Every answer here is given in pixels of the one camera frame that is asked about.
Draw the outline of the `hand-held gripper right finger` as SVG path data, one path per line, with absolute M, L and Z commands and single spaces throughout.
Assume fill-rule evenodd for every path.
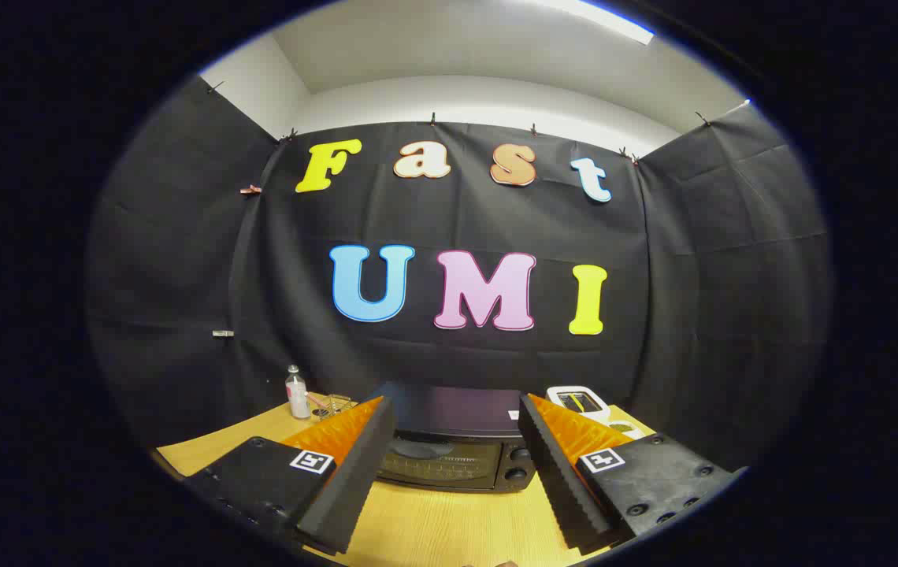
M 672 523 L 740 477 L 653 433 L 633 440 L 540 396 L 520 398 L 518 426 L 568 547 L 616 547 Z

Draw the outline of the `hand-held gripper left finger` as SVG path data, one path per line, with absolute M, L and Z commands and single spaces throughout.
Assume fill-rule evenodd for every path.
M 377 396 L 282 442 L 251 435 L 181 481 L 277 546 L 344 553 L 394 430 L 394 402 Z

